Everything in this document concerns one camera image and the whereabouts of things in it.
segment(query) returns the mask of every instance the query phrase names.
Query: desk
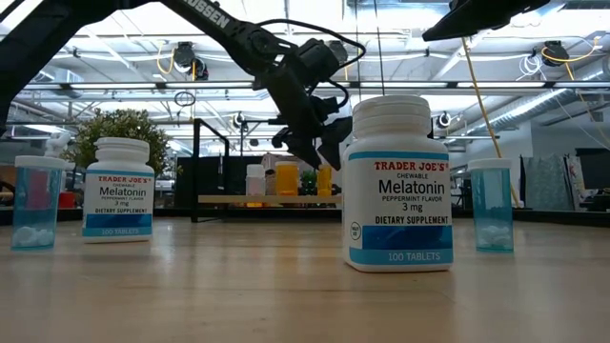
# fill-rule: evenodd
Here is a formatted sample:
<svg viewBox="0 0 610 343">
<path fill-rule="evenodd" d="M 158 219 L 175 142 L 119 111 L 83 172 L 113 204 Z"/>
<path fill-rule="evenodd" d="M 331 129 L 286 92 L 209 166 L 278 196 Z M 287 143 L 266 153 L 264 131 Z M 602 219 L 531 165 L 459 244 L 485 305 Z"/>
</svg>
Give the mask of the desk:
<svg viewBox="0 0 610 343">
<path fill-rule="evenodd" d="M 152 243 L 9 252 L 0 228 L 0 333 L 21 342 L 602 342 L 610 230 L 516 223 L 512 254 L 475 252 L 457 220 L 450 272 L 367 274 L 340 226 L 154 221 Z"/>
</svg>

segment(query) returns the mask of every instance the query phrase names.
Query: blue label stripe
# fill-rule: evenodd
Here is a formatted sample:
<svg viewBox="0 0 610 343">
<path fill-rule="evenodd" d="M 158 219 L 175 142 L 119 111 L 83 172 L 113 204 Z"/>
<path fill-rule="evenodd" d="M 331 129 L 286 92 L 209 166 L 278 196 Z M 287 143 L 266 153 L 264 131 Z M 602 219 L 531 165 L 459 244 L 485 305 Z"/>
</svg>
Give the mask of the blue label stripe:
<svg viewBox="0 0 610 343">
<path fill-rule="evenodd" d="M 454 251 L 453 249 L 364 251 L 350 247 L 350 259 L 357 264 L 374 266 L 448 264 L 454 262 Z"/>
<path fill-rule="evenodd" d="M 443 250 L 453 248 L 453 227 L 383 226 L 362 227 L 364 251 Z"/>
<path fill-rule="evenodd" d="M 363 158 L 418 158 L 449 161 L 448 153 L 408 152 L 408 151 L 361 151 L 354 152 L 348 158 L 350 161 Z"/>
<path fill-rule="evenodd" d="M 83 229 L 83 237 L 122 237 L 133 235 L 153 234 L 153 227 L 148 228 L 108 228 L 108 229 Z"/>
<path fill-rule="evenodd" d="M 152 214 L 87 214 L 87 229 L 148 228 L 153 225 Z"/>
<path fill-rule="evenodd" d="M 107 174 L 107 175 L 122 175 L 122 176 L 147 176 L 154 177 L 154 172 L 138 172 L 138 171 L 87 171 L 90 174 Z"/>
</svg>

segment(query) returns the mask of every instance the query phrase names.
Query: curtain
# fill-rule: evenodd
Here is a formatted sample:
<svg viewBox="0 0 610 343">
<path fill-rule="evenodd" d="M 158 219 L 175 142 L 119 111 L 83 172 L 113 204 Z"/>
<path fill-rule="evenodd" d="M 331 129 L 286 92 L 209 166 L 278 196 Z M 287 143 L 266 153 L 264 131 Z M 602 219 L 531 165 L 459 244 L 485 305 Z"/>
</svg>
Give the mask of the curtain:
<svg viewBox="0 0 610 343">
<path fill-rule="evenodd" d="M 527 207 L 536 211 L 573 211 L 571 182 L 563 157 L 523 157 Z"/>
</svg>

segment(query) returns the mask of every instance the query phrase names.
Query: yellow container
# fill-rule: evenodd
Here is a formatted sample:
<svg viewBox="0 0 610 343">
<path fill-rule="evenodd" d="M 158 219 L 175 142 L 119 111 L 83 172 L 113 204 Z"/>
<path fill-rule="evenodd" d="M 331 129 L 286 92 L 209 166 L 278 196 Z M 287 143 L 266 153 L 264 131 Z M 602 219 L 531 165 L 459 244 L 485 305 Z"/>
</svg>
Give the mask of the yellow container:
<svg viewBox="0 0 610 343">
<path fill-rule="evenodd" d="M 333 170 L 329 165 L 320 165 L 317 171 L 317 195 L 333 195 Z"/>
<path fill-rule="evenodd" d="M 298 195 L 298 164 L 296 162 L 275 163 L 275 194 Z"/>
</svg>

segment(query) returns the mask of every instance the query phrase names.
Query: green plant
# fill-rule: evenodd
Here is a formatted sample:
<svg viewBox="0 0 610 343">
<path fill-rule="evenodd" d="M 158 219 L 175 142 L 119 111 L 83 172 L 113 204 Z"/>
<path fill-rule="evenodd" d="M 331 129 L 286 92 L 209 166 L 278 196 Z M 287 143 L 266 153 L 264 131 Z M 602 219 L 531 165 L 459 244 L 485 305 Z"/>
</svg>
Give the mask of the green plant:
<svg viewBox="0 0 610 343">
<path fill-rule="evenodd" d="M 78 127 L 74 143 L 71 149 L 64 152 L 63 158 L 79 167 L 87 168 L 96 161 L 95 142 L 101 137 L 132 138 L 148 142 L 151 147 L 151 157 L 147 164 L 157 175 L 167 168 L 168 136 L 149 120 L 146 111 L 137 110 L 102 112 L 96 109 L 95 117 Z"/>
<path fill-rule="evenodd" d="M 304 171 L 301 173 L 301 195 L 316 195 L 317 174 L 315 171 Z"/>
</svg>

